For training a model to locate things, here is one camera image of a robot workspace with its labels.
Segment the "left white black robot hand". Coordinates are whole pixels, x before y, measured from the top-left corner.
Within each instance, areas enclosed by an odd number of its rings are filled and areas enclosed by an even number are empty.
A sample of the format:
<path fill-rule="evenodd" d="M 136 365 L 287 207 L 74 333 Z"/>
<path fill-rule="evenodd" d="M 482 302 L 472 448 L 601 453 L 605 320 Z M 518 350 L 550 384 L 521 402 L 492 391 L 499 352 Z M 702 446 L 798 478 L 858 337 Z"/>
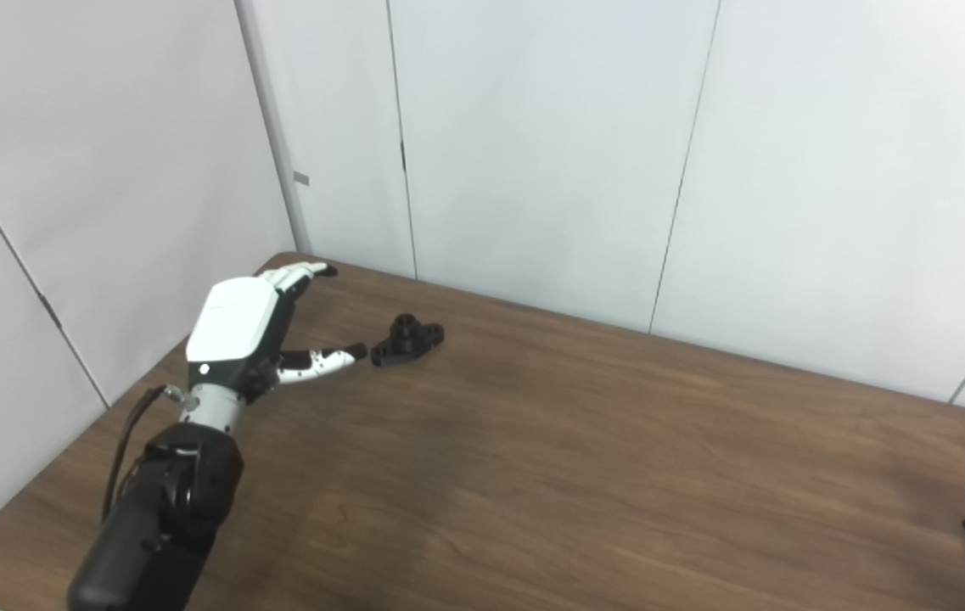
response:
<path fill-rule="evenodd" d="M 215 283 L 188 337 L 188 387 L 226 388 L 253 405 L 280 385 L 321 378 L 365 359 L 363 343 L 320 350 L 282 347 L 296 302 L 315 278 L 336 274 L 326 262 L 302 261 Z"/>

